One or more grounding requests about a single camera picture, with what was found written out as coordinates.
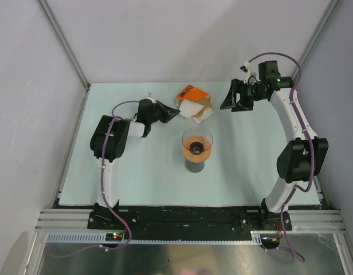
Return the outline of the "pink glass dripper cone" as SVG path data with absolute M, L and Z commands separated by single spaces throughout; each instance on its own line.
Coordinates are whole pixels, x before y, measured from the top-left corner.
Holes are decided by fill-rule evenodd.
M 213 136 L 204 127 L 193 127 L 187 129 L 182 136 L 183 148 L 193 155 L 201 155 L 211 149 Z

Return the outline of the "white paper coffee filter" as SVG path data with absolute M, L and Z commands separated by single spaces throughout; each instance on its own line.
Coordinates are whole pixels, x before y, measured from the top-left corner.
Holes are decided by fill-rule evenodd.
M 203 109 L 204 105 L 191 100 L 182 100 L 179 106 L 180 114 L 186 118 L 199 118 Z

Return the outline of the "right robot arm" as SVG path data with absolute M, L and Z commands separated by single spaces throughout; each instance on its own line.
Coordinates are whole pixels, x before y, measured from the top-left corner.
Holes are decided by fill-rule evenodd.
M 270 230 L 278 224 L 277 213 L 287 209 L 295 191 L 306 193 L 311 189 L 329 144 L 310 126 L 300 106 L 295 82 L 290 76 L 281 75 L 277 61 L 260 63 L 258 72 L 252 70 L 248 61 L 240 69 L 245 72 L 245 78 L 232 79 L 220 109 L 251 111 L 256 101 L 268 100 L 279 116 L 287 140 L 276 162 L 279 178 L 262 201 L 264 211 L 258 215 L 259 225 Z

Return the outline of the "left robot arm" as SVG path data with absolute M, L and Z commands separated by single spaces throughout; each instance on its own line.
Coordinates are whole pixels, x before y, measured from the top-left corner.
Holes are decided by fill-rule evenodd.
M 116 167 L 124 154 L 127 139 L 147 137 L 152 124 L 157 122 L 166 124 L 180 113 L 180 110 L 150 97 L 139 101 L 125 101 L 117 107 L 128 103 L 137 103 L 135 115 L 130 119 L 114 113 L 110 116 L 103 115 L 90 141 L 90 149 L 97 159 L 100 174 L 96 203 L 104 208 L 113 208 L 119 202 L 116 196 Z

